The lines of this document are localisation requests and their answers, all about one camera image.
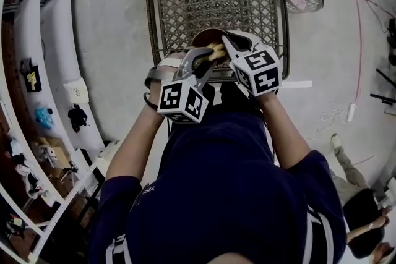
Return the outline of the black cloth bundle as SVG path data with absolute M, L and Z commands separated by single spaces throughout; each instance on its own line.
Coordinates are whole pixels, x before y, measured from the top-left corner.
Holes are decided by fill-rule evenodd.
M 85 111 L 77 104 L 74 104 L 73 107 L 68 110 L 67 115 L 70 119 L 72 129 L 75 133 L 79 133 L 82 126 L 88 125 L 88 116 L 86 115 Z

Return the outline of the black dumbbell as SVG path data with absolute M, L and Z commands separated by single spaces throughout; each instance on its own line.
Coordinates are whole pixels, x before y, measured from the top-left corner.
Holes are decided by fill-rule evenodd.
M 70 161 L 69 164 L 69 167 L 63 169 L 64 174 L 67 175 L 70 173 L 78 173 L 79 169 L 77 165 L 73 161 Z

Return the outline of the person's navy shirt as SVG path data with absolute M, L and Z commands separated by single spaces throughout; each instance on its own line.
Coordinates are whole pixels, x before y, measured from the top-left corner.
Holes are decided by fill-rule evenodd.
M 281 169 L 258 117 L 209 114 L 175 128 L 148 187 L 132 176 L 104 182 L 88 263 L 105 264 L 107 248 L 124 236 L 132 264 L 206 264 L 230 252 L 302 264 L 310 211 L 327 218 L 339 261 L 346 230 L 324 156 L 313 150 Z

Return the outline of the black tripod stand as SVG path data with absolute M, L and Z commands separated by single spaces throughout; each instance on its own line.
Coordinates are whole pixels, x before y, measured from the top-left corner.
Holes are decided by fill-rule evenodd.
M 394 82 L 392 79 L 390 79 L 388 76 L 386 76 L 380 69 L 376 69 L 376 72 L 379 74 L 379 76 L 384 79 L 395 91 L 396 91 L 396 82 Z M 373 94 L 370 93 L 370 97 L 376 98 L 381 100 L 382 103 L 387 104 L 389 106 L 393 106 L 396 104 L 396 98 L 389 98 L 386 96 L 381 96 L 378 94 Z

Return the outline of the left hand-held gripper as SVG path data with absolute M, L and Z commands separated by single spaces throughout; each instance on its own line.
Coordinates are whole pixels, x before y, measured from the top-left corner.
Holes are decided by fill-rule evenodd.
M 192 72 L 194 61 L 214 52 L 207 47 L 190 49 L 180 64 L 180 71 Z M 164 73 L 161 79 L 160 98 L 157 112 L 177 124 L 200 123 L 208 106 L 208 99 L 202 88 L 210 78 L 217 62 L 203 61 L 187 77 L 177 77 L 177 73 Z

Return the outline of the person's left hand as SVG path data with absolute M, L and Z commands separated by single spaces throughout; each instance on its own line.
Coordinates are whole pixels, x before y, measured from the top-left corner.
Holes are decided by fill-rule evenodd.
M 157 66 L 157 70 L 167 74 L 177 73 L 182 60 L 185 58 L 185 51 L 177 51 L 167 54 Z

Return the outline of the person's black trousers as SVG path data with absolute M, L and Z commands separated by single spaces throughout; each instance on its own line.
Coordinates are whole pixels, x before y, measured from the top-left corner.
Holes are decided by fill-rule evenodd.
M 234 82 L 223 82 L 220 85 L 220 104 L 214 105 L 215 88 L 210 84 L 205 84 L 202 93 L 209 101 L 205 114 L 246 113 L 264 120 L 258 102 L 251 96 L 246 96 Z

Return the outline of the brown ceramic bowl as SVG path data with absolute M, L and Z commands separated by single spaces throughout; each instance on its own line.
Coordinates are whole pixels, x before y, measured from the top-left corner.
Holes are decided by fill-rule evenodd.
M 226 31 L 220 30 L 218 28 L 208 28 L 199 32 L 192 40 L 191 45 L 193 47 L 207 47 L 212 42 L 223 43 L 222 35 L 226 35 Z M 228 53 L 220 59 L 216 59 L 217 65 L 223 65 L 229 60 Z M 198 58 L 194 61 L 194 68 L 196 69 L 203 58 Z

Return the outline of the black bag with yellow patch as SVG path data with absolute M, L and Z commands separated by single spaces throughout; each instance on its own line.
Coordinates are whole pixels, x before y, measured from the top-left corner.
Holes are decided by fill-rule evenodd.
M 29 93 L 42 91 L 39 68 L 38 65 L 33 65 L 31 58 L 20 61 L 19 72 Z

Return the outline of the cardboard box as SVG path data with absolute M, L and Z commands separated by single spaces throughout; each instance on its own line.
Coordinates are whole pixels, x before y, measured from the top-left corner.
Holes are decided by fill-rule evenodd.
M 51 162 L 54 168 L 70 168 L 70 156 L 63 141 L 56 137 L 38 137 L 39 148 Z

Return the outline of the person's left forearm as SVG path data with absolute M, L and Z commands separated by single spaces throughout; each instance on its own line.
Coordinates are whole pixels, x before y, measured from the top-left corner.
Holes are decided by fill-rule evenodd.
M 106 179 L 132 176 L 142 180 L 155 136 L 163 122 L 163 116 L 145 104 L 134 125 L 113 156 L 106 172 Z

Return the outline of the white paper sheet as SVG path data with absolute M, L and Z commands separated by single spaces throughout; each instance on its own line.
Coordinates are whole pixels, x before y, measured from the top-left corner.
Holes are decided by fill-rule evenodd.
M 82 77 L 78 80 L 64 83 L 63 87 L 67 92 L 70 103 L 84 104 L 89 102 L 88 89 Z

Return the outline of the person's right forearm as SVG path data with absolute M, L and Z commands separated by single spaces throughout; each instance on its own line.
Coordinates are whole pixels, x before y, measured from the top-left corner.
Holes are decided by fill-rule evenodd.
M 272 145 L 283 169 L 291 168 L 311 151 L 298 132 L 277 95 L 273 92 L 257 97 L 272 138 Z

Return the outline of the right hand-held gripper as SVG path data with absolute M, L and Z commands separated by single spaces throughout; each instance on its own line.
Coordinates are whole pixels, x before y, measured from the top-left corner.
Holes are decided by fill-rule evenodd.
M 237 81 L 251 95 L 258 97 L 282 85 L 280 60 L 273 48 L 262 44 L 257 35 L 230 30 L 222 35 L 222 41 Z

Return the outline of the blue plastic bag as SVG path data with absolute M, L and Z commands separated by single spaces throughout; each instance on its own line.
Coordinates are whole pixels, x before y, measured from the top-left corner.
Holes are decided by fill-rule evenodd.
M 39 107 L 34 111 L 36 121 L 45 129 L 52 129 L 54 126 L 51 108 Z

